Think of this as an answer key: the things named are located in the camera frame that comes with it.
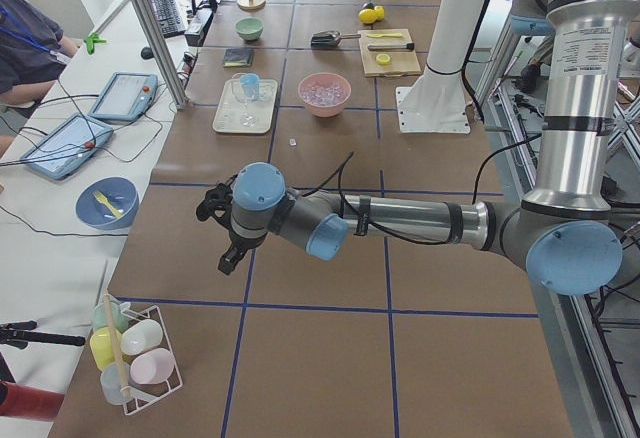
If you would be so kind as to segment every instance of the metal scoop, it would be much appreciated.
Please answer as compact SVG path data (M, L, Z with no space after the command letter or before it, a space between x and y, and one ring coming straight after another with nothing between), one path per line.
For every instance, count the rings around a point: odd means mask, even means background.
M352 34L343 35L337 30L321 31L320 33L315 33L311 37L311 47L312 48L334 47L334 46L338 46L342 40L346 40L350 38L360 38L360 34L352 33Z

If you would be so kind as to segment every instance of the light blue tablet device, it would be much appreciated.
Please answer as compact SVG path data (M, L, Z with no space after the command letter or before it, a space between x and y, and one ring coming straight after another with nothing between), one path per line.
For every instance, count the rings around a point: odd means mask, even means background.
M62 180L80 168L113 134L113 128L80 113L71 115L20 160L33 171Z
M102 121L135 121L149 108L157 89L157 75L116 72L89 110L89 116Z

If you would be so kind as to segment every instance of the pink bowl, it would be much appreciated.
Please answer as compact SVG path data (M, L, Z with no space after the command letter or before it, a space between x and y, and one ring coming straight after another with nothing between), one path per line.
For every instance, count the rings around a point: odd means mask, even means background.
M320 89L320 93L330 93L322 104L321 98L310 96L312 90ZM323 118L335 116L344 110L351 96L351 85L346 78L335 73L314 73L304 78L298 85L298 97L304 103L304 107L314 116Z

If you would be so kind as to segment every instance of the cutting board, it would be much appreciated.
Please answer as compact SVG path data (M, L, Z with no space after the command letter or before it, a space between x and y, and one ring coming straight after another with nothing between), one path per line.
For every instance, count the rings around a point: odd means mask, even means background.
M387 30L359 30L360 55L362 55L362 65L364 66L364 76L405 76L419 75L422 73L418 55L414 51L369 51L367 45L403 45L412 43L409 30L404 28ZM371 38L367 36L371 33L402 33L402 38ZM378 53L387 53L391 57L388 65L376 63Z

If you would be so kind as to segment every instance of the green clip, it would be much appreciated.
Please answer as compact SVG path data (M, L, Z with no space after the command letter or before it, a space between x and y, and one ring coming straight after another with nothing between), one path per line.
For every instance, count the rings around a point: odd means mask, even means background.
M87 45L87 53L93 55L93 52L96 51L95 44L96 43L106 43L107 40L103 40L98 36L97 33L91 33L84 39L85 45Z

